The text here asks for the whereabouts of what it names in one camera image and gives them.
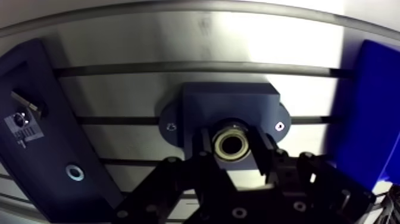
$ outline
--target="screw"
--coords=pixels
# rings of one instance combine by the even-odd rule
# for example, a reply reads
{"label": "screw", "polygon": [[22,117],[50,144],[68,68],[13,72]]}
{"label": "screw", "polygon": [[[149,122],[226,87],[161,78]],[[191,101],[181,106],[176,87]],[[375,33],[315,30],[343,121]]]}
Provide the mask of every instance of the screw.
{"label": "screw", "polygon": [[304,202],[302,202],[302,201],[296,201],[296,202],[293,204],[293,208],[294,208],[295,210],[297,210],[297,211],[305,212],[306,209],[307,209],[307,206],[306,206],[306,205],[304,204]]}
{"label": "screw", "polygon": [[281,130],[285,129],[285,125],[282,122],[278,122],[275,125],[275,130],[277,130],[278,132],[280,132]]}
{"label": "screw", "polygon": [[208,219],[210,218],[210,216],[207,215],[207,214],[205,214],[205,213],[200,213],[200,218],[201,218],[202,220],[208,220]]}
{"label": "screw", "polygon": [[169,157],[169,158],[168,158],[168,162],[170,162],[170,163],[175,163],[175,162],[176,162],[176,158],[174,158],[174,157]]}
{"label": "screw", "polygon": [[153,205],[153,204],[150,204],[150,205],[148,205],[148,206],[146,207],[146,211],[147,211],[147,212],[155,212],[155,211],[157,211],[157,206],[155,206],[155,205]]}
{"label": "screw", "polygon": [[244,208],[235,208],[232,210],[232,216],[237,219],[244,219],[247,216],[247,210]]}
{"label": "screw", "polygon": [[282,154],[283,154],[283,149],[278,148],[278,149],[276,150],[276,152],[277,152],[278,154],[282,155]]}
{"label": "screw", "polygon": [[177,129],[177,127],[176,127],[175,123],[168,123],[168,124],[167,124],[167,131],[173,132],[173,131],[175,131],[176,129]]}
{"label": "screw", "polygon": [[305,156],[307,156],[308,158],[311,158],[313,156],[312,153],[304,153]]}
{"label": "screw", "polygon": [[129,213],[125,210],[119,211],[117,213],[117,217],[120,219],[126,218],[126,217],[128,217],[128,215],[129,215]]}

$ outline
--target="metal surface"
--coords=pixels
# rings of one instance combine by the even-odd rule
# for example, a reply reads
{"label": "metal surface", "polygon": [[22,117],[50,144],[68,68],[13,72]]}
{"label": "metal surface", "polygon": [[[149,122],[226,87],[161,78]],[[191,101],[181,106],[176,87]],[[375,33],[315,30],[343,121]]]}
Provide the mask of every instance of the metal surface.
{"label": "metal surface", "polygon": [[157,2],[135,2],[106,7],[97,7],[85,10],[49,15],[47,17],[21,22],[12,26],[0,29],[0,37],[15,33],[38,29],[60,23],[76,20],[104,17],[109,15],[121,15],[129,13],[147,13],[160,11],[229,11],[255,14],[282,15],[308,20],[321,21],[324,23],[348,26],[353,29],[360,29],[371,33],[387,36],[400,40],[400,34],[392,29],[378,26],[362,20],[324,13],[321,11],[309,10],[284,5],[266,4],[260,2],[246,1],[157,1]]}
{"label": "metal surface", "polygon": [[[292,125],[287,136],[278,143],[291,156],[301,148],[316,155],[324,153],[324,136],[328,125]],[[169,144],[160,135],[158,126],[83,125],[100,158],[125,160],[162,160],[169,156],[184,159],[183,151]]]}

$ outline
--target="mounting hole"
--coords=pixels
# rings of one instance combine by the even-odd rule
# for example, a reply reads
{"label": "mounting hole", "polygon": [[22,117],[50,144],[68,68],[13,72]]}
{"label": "mounting hole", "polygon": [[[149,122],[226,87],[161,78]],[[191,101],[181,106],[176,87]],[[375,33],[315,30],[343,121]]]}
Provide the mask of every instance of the mounting hole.
{"label": "mounting hole", "polygon": [[243,147],[242,140],[236,136],[228,137],[222,141],[222,152],[232,155],[238,153]]}
{"label": "mounting hole", "polygon": [[74,181],[82,181],[85,178],[83,170],[76,165],[68,165],[65,167],[65,172],[67,173],[68,177]]}
{"label": "mounting hole", "polygon": [[247,216],[247,210],[244,208],[235,208],[232,210],[232,216],[237,219],[244,219]]}
{"label": "mounting hole", "polygon": [[306,209],[307,209],[307,206],[306,206],[305,203],[302,202],[302,201],[296,201],[296,202],[293,204],[293,208],[294,208],[295,210],[297,210],[297,211],[305,212]]}

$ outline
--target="bolt head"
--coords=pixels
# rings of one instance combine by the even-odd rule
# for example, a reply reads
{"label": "bolt head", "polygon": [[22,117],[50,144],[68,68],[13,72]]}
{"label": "bolt head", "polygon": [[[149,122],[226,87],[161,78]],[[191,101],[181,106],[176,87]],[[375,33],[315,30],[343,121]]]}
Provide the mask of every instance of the bolt head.
{"label": "bolt head", "polygon": [[177,129],[175,123],[168,123],[167,124],[167,131],[174,132]]}
{"label": "bolt head", "polygon": [[176,158],[170,157],[170,158],[168,158],[168,162],[175,163],[176,162]]}
{"label": "bolt head", "polygon": [[129,213],[127,211],[125,211],[125,210],[119,211],[117,213],[117,217],[120,218],[120,219],[128,217],[128,215],[129,215]]}

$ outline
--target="hole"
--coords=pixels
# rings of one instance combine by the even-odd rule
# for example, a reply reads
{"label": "hole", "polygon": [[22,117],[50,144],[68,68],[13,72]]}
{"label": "hole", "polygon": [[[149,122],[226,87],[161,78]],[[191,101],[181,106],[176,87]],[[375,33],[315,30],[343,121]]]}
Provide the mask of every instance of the hole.
{"label": "hole", "polygon": [[242,141],[238,137],[228,137],[221,145],[221,149],[226,154],[236,154],[242,149]]}
{"label": "hole", "polygon": [[296,201],[296,202],[293,204],[293,208],[294,208],[295,210],[297,210],[297,211],[305,212],[306,209],[307,209],[307,206],[306,206],[306,205],[304,204],[304,202],[302,202],[302,201]]}
{"label": "hole", "polygon": [[237,219],[244,219],[247,216],[247,211],[244,208],[235,208],[232,210],[232,216]]}
{"label": "hole", "polygon": [[24,127],[29,123],[29,121],[25,119],[24,113],[17,113],[12,119],[14,120],[15,125],[18,127]]}
{"label": "hole", "polygon": [[80,176],[79,171],[76,170],[76,169],[71,169],[71,170],[70,170],[70,173],[71,173],[71,175],[74,176],[75,178],[78,178],[78,177]]}
{"label": "hole", "polygon": [[311,177],[310,177],[310,183],[314,183],[316,178],[317,178],[317,175],[315,175],[315,173],[312,173]]}
{"label": "hole", "polygon": [[74,181],[82,181],[85,178],[85,173],[79,166],[70,164],[65,168],[65,171],[68,177]]}

